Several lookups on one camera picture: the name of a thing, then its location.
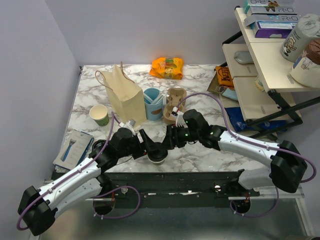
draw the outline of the blue cup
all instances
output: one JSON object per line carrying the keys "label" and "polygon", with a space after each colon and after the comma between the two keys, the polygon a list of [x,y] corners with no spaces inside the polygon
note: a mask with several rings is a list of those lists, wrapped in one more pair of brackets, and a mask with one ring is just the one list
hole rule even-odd
{"label": "blue cup", "polygon": [[[157,88],[148,88],[144,91],[144,93],[150,97],[152,100],[155,100],[159,94],[160,90]],[[150,104],[150,102],[144,98],[144,105],[145,105],[145,113],[146,113],[146,119],[150,121],[157,121],[162,118],[163,116],[163,107],[164,103],[161,100],[158,104]]]}

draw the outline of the black metal frame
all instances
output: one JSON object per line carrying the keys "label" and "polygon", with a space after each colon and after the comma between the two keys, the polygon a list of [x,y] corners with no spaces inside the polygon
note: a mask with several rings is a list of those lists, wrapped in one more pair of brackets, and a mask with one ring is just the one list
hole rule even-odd
{"label": "black metal frame", "polygon": [[[225,40],[222,43],[222,45],[230,44],[233,41],[235,41],[236,39],[238,39],[239,37],[241,37],[242,35],[243,35],[242,32],[239,31],[236,34],[234,34],[233,36],[229,37],[227,40]],[[227,62],[224,62],[220,66],[226,67],[227,65],[228,65]],[[281,96],[281,94],[277,90],[272,89],[272,90],[268,91],[268,95],[270,98],[272,98],[274,100],[274,102],[279,106],[279,109],[281,109],[281,110],[278,112],[275,112],[273,114],[270,114],[268,116],[261,117],[256,120],[250,120],[250,119],[247,120],[246,124],[249,127],[253,127],[256,131],[259,132],[257,134],[250,136],[251,138],[259,138],[262,136],[267,136],[271,140],[274,140],[274,141],[277,140],[278,138],[276,136],[274,136],[273,133],[289,129],[289,128],[292,128],[294,126],[297,126],[297,125],[300,125],[303,123],[303,120],[296,113],[296,111],[320,103],[320,96],[319,96],[319,97],[315,97],[313,99],[301,102],[299,104],[296,104],[294,106],[290,106],[289,103]],[[284,116],[284,115],[289,115],[293,121],[287,123],[286,125],[283,125],[283,126],[280,126],[280,127],[274,128],[274,129],[269,129],[269,130],[264,130],[262,127],[258,126],[259,124],[262,124],[262,123],[268,122],[268,121],[272,121],[272,120],[279,118],[281,116]]]}

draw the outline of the robotic arm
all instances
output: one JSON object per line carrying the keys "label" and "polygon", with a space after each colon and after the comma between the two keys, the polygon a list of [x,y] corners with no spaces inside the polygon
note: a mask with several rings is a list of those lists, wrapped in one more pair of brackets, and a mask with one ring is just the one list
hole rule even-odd
{"label": "robotic arm", "polygon": [[131,130],[119,128],[105,150],[87,168],[82,170],[82,167],[90,163],[100,152],[104,145],[103,141],[96,142],[89,157],[59,179],[39,189],[33,186],[27,188],[21,198],[18,213],[21,215],[42,193],[50,192],[40,198],[22,217],[32,234],[37,236],[45,232],[55,219],[72,205],[112,190],[111,181],[103,173],[114,167],[120,158],[132,156],[137,159],[148,155],[153,163],[161,163],[167,157],[168,150],[182,148],[187,143],[197,141],[206,148],[237,153],[266,166],[266,168],[240,171],[236,181],[230,180],[227,191],[234,191],[234,185],[236,189],[243,190],[274,185],[288,193],[296,192],[307,164],[300,157],[274,150],[284,149],[299,153],[291,142],[267,143],[241,136],[242,139],[266,147],[248,144],[238,140],[236,133],[237,137],[232,136],[224,127],[209,125],[202,114],[194,109],[185,112],[183,119],[187,127],[167,125],[163,142],[153,142],[143,129],[139,131],[143,140],[140,142],[138,136]]}

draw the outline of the orange package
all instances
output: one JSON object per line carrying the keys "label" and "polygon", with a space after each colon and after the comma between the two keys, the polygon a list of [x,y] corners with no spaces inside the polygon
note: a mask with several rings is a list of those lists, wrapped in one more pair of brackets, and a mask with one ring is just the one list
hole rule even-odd
{"label": "orange package", "polygon": [[217,76],[218,76],[218,82],[220,85],[233,87],[234,82],[231,78],[231,74],[228,67],[225,66],[216,66],[215,67]]}
{"label": "orange package", "polygon": [[150,74],[161,79],[182,79],[184,61],[181,58],[160,57],[152,61]]}

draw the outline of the gray wall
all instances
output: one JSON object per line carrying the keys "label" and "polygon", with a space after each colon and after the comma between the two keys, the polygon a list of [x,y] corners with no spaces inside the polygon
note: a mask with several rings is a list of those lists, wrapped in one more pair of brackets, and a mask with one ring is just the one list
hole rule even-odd
{"label": "gray wall", "polygon": [[19,202],[52,170],[79,67],[44,0],[2,1],[0,33],[0,239],[23,240]]}
{"label": "gray wall", "polygon": [[[225,62],[222,42],[238,32],[235,6],[245,0],[46,0],[81,64],[150,64],[182,57],[187,64]],[[319,0],[295,0],[300,14]]]}
{"label": "gray wall", "polygon": [[[295,93],[294,99],[296,103],[301,103],[311,98],[318,97],[319,92],[313,93]],[[313,181],[303,183],[302,188],[305,194],[305,204],[313,225],[313,229],[317,236],[320,236],[320,106],[314,105],[301,111],[303,124],[292,128],[288,132],[280,135],[281,139],[293,142],[300,153],[312,160],[318,170],[318,174]],[[312,174],[311,167],[305,174],[306,177]]]}

